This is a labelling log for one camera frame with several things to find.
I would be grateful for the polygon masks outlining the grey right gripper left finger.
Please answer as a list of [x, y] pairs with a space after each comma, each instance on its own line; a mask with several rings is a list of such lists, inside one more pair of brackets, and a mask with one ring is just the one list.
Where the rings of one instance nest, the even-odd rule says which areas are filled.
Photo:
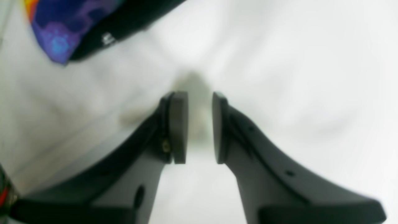
[[11, 218], [24, 224], [147, 224], [163, 168], [185, 164], [188, 93], [170, 92], [155, 112], [94, 166], [19, 198]]

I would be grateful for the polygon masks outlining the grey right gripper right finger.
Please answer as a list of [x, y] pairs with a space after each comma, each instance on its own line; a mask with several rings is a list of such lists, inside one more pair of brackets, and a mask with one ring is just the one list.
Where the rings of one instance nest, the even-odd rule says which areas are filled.
[[215, 157], [236, 178], [248, 224], [382, 224], [378, 200], [340, 187], [283, 153], [222, 93], [212, 98]]

